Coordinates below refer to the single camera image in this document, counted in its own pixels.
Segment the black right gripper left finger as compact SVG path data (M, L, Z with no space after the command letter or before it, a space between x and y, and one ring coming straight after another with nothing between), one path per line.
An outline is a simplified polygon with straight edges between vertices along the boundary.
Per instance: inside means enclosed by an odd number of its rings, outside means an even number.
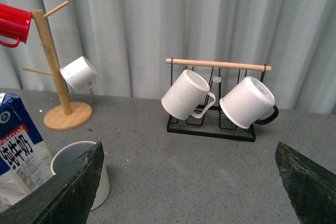
M1 223L86 223L99 187L103 160L99 142L1 212Z

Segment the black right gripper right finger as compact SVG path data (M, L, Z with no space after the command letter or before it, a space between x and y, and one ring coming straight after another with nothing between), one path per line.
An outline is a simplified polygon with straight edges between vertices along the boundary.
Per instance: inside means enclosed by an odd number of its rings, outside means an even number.
M300 223L335 223L335 174L285 143L275 160Z

